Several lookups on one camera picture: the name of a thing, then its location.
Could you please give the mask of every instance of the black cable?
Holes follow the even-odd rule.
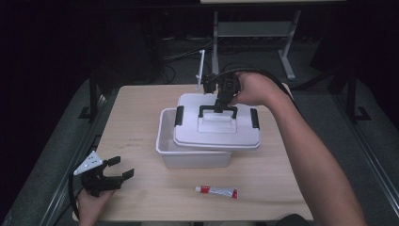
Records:
[[[238,55],[238,54],[250,51],[249,44],[246,47],[245,45],[243,45],[243,43],[241,41],[237,44],[237,41],[235,41],[235,40],[237,40],[237,38],[227,39],[227,40],[224,40],[223,42],[219,41],[220,44],[218,46],[218,53],[221,55],[230,55],[231,56],[231,55]]]
[[[167,79],[167,81],[165,81],[164,77],[162,77],[163,85],[173,84],[173,80],[176,77],[176,70],[174,70],[174,68],[169,65],[165,65],[165,67],[171,69],[173,72],[173,75],[172,75],[172,78],[169,79],[168,74],[165,71],[162,71],[162,75]]]
[[[70,199],[70,205],[72,207],[73,212],[76,215],[76,218],[79,219],[79,211],[77,209],[77,205],[76,205],[76,198],[74,197],[73,194],[73,172],[75,171],[76,168],[78,168],[81,164],[83,163],[83,161],[80,161],[78,164],[76,164],[74,166],[74,168],[72,168],[72,171],[69,174],[68,177],[68,197]]]
[[[77,192],[77,194],[75,195],[75,199],[77,199],[79,193],[83,190],[83,188],[80,188],[80,190]],[[62,212],[59,214],[58,218],[56,219],[56,222],[54,222],[53,226],[56,226],[58,224],[58,222],[61,220],[61,218],[65,215],[65,213],[68,211],[68,209],[71,207],[71,204],[69,203],[63,210]]]
[[[184,38],[184,40],[191,41],[191,42],[194,42],[194,43],[205,43],[205,42],[212,41],[211,38],[202,38],[202,39],[189,39],[189,38]]]
[[[165,56],[164,60],[174,60],[174,59],[178,59],[178,58],[183,58],[183,57],[187,57],[187,56],[191,56],[191,55],[196,55],[200,50],[207,50],[207,49],[213,49],[213,42],[209,42],[208,44],[201,46],[199,48],[196,48],[194,50],[182,53],[182,54],[178,54],[175,56]]]
[[[197,60],[200,60],[199,57],[183,56],[183,57],[181,57],[181,58],[177,58],[177,59],[171,60],[170,63],[171,63],[171,62],[178,61],[178,60],[183,60],[183,59],[197,59]],[[203,61],[203,64],[206,66],[206,69],[208,69],[208,73],[209,73],[209,72],[211,71],[211,66],[209,66],[209,63],[206,62],[206,60]]]
[[[215,81],[216,79],[218,79],[219,76],[224,76],[227,73],[240,73],[240,72],[245,72],[245,73],[259,73],[261,75],[264,75],[266,77],[268,77],[270,80],[272,80],[278,87],[279,89],[281,89],[285,94],[287,94],[292,103],[294,104],[296,110],[300,113],[299,108],[297,107],[295,100],[293,98],[293,96],[291,95],[291,93],[288,91],[288,89],[286,87],[284,87],[284,85],[282,85],[282,83],[279,81],[279,79],[273,75],[272,73],[268,72],[265,69],[260,69],[260,68],[235,68],[235,69],[231,69],[231,70],[227,70],[223,73],[218,74],[217,76],[212,78],[212,81]]]
[[[232,62],[232,63],[228,63],[228,64],[226,64],[225,66],[223,66],[223,68],[222,68],[222,72],[225,72],[226,70],[227,70],[227,67],[229,67],[229,66],[231,66],[231,65],[234,65],[234,64],[242,64],[242,65],[245,65],[244,67],[234,67],[234,68],[255,68],[255,67],[253,67],[252,65],[250,65],[250,64],[246,64],[246,63],[234,63],[234,62]]]

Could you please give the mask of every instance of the glue stick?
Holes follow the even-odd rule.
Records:
[[[216,194],[238,199],[238,190],[234,187],[196,186],[196,191],[203,194]]]

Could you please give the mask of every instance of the floor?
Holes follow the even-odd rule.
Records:
[[[200,55],[194,54],[175,59],[181,53],[194,52],[209,43],[209,40],[165,40],[165,70],[153,84],[194,84],[200,65]],[[267,69],[281,82],[291,88],[309,81],[320,72],[310,67],[311,58],[318,42],[296,40],[289,54],[296,80],[288,81],[277,50],[284,40],[245,40],[234,45],[225,43],[219,56],[220,68],[250,65]],[[209,72],[210,52],[206,54],[204,72]],[[371,116],[370,121],[352,123],[344,112],[345,90],[339,95],[327,91],[330,78],[315,86],[293,91],[294,99],[307,122],[330,148],[347,174],[359,198],[369,225],[399,225],[399,213],[392,208],[395,199],[390,199],[390,185],[384,185],[376,177],[381,175],[368,155],[372,153],[383,172],[391,179],[391,186],[399,186],[399,137],[397,129],[375,103],[371,92],[358,82],[357,105],[363,106]],[[88,81],[71,99],[64,116],[50,137],[43,153],[23,190],[10,210],[5,225],[77,225],[72,219],[67,192],[67,173],[73,164],[82,159],[87,151],[95,149],[101,140],[101,133],[107,117],[118,95],[118,89],[102,96],[99,115],[89,123],[79,119],[84,107],[89,106]],[[98,225],[138,225],[131,222],[99,222]]]

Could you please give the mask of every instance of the table top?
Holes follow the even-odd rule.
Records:
[[[135,176],[115,193],[100,220],[277,220],[293,213],[312,219],[266,107],[258,107],[262,135],[258,150],[233,153],[226,168],[166,168],[155,150],[160,114],[189,92],[196,92],[195,85],[120,89],[97,153],[102,159],[121,157],[119,164],[105,169],[105,176],[130,169],[135,169]],[[238,199],[200,194],[195,186],[234,186]]]

